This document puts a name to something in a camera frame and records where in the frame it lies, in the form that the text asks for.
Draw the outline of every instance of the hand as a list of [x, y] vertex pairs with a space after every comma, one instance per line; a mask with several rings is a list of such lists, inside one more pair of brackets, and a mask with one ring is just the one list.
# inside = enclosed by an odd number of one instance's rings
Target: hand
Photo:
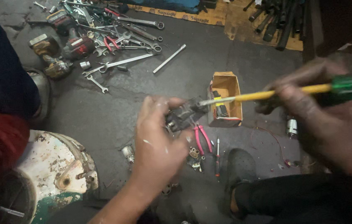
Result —
[[159, 193], [177, 173], [189, 153], [193, 131], [183, 130], [172, 139], [165, 132], [165, 115], [184, 100], [148, 96], [144, 99], [136, 125], [136, 153], [130, 179], [141, 188]]

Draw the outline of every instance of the screwdriver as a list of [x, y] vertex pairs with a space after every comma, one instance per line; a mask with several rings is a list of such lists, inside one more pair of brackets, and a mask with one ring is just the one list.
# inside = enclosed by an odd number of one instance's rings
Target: screwdriver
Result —
[[[352, 77], [351, 76], [335, 76], [332, 83], [319, 84], [312, 86], [304, 86], [301, 90], [305, 93], [316, 94], [316, 93], [327, 93], [331, 92], [336, 96], [335, 99], [338, 101], [352, 100]], [[238, 96], [231, 96], [216, 100], [203, 100], [197, 104], [197, 106], [205, 106], [209, 104], [219, 102], [243, 102], [250, 100], [264, 100], [275, 95], [275, 91], [257, 92], [250, 94], [242, 94]]]
[[220, 155], [219, 155], [219, 137], [217, 137], [217, 154], [216, 154], [216, 169], [214, 175], [219, 177], [220, 176]]

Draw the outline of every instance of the floor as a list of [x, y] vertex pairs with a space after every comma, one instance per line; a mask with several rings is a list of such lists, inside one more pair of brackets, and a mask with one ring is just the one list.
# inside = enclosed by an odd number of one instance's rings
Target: floor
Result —
[[[56, 1], [39, 1], [48, 8], [53, 2]], [[0, 0], [0, 24], [24, 66], [38, 69], [45, 67], [28, 47], [30, 39], [46, 33], [61, 45], [66, 42], [50, 27], [31, 28], [25, 23], [26, 18], [44, 20], [47, 15], [32, 1]], [[86, 147], [96, 162], [100, 181], [108, 185], [114, 180], [111, 186], [101, 190], [101, 198], [113, 197], [129, 177], [128, 164], [118, 150], [133, 144], [134, 125], [145, 96], [159, 94], [185, 99], [199, 95], [204, 97], [215, 71], [232, 71], [238, 77], [242, 93], [255, 92], [302, 64], [301, 52], [279, 52], [270, 46], [231, 41], [224, 35], [223, 27], [143, 12], [131, 11], [127, 15], [165, 23], [162, 31], [148, 29], [149, 33], [163, 37], [162, 54], [130, 63], [129, 72], [115, 69], [103, 75], [95, 74], [94, 78], [109, 88], [109, 94], [102, 94], [97, 86], [83, 78], [79, 62], [75, 62], [75, 68], [68, 77], [51, 82], [52, 108], [45, 124], [38, 127], [68, 135]], [[184, 43], [187, 48], [153, 75], [152, 71]], [[116, 61], [140, 54], [131, 51], [114, 57], [91, 56], [88, 60], [96, 66], [94, 61]], [[299, 168], [280, 169], [282, 160], [276, 140], [269, 133], [252, 128], [258, 125], [271, 130], [277, 134], [285, 157], [291, 161], [300, 160], [298, 142], [288, 139], [284, 134], [283, 111], [276, 109], [271, 115], [263, 116], [254, 112], [254, 106], [253, 102], [243, 104], [243, 125], [238, 128], [210, 128], [206, 125], [206, 116], [200, 120], [210, 139], [220, 138], [221, 177], [214, 176], [211, 156], [204, 160], [203, 173], [184, 165], [180, 186], [173, 189], [169, 196], [161, 196], [155, 202], [163, 223], [181, 223], [191, 216], [195, 216], [199, 223], [233, 222], [220, 213], [219, 207], [223, 201], [227, 155], [235, 147], [253, 155], [258, 179], [300, 173]], [[244, 222], [261, 223], [268, 220], [248, 217]]]

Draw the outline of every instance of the wire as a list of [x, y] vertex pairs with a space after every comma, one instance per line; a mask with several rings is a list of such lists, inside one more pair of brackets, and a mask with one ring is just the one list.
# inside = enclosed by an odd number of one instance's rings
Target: wire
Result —
[[258, 126], [253, 127], [252, 133], [251, 133], [251, 145], [252, 145], [252, 147], [257, 150], [257, 148], [253, 145], [253, 142], [252, 142], [252, 135], [253, 135], [253, 131], [255, 130], [255, 128], [256, 128], [256, 129], [259, 129], [259, 128], [260, 128], [260, 129], [263, 129], [263, 130], [269, 132], [270, 135], [272, 135], [272, 136], [275, 138], [275, 140], [277, 141], [277, 143], [278, 143], [278, 145], [279, 145], [279, 150], [281, 151], [282, 160], [284, 161], [285, 164], [288, 164], [287, 160], [286, 160], [285, 157], [284, 157], [284, 153], [283, 153], [283, 151], [282, 151], [282, 147], [281, 147], [281, 144], [279, 143], [278, 139], [276, 138], [276, 136], [275, 136], [271, 131], [269, 131], [269, 130], [267, 130], [267, 129], [265, 129], [265, 128], [261, 128], [261, 127], [258, 127]]

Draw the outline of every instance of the black shoe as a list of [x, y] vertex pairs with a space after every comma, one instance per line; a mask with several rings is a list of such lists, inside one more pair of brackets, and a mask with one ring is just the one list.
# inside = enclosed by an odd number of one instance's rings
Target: black shoe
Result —
[[243, 219], [246, 212], [239, 211], [238, 214], [230, 210], [231, 195], [238, 185], [248, 185], [256, 180], [256, 163], [253, 157], [245, 150], [232, 149], [228, 154], [227, 164], [227, 186], [225, 192], [225, 210], [236, 219]]

